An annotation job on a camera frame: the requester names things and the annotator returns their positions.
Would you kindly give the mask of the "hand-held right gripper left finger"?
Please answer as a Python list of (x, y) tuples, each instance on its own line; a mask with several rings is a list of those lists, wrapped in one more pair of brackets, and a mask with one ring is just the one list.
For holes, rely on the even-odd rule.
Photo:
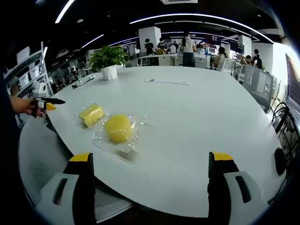
[(93, 154), (84, 153), (48, 181), (35, 209), (48, 225), (95, 225), (94, 204)]

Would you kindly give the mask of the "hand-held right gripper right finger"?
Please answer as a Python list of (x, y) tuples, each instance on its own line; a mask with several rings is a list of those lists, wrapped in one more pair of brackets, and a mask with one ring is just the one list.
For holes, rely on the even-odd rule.
[(230, 155), (209, 153), (208, 178), (209, 224), (250, 225), (267, 210), (263, 190)]

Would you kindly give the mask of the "person's left hand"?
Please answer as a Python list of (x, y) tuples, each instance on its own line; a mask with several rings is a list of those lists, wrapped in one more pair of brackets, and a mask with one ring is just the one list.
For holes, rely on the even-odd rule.
[(42, 111), (41, 108), (37, 106), (37, 100), (34, 98), (23, 99), (16, 96), (9, 95), (9, 99), (15, 114), (25, 113), (33, 117), (44, 117), (46, 116), (46, 111)]

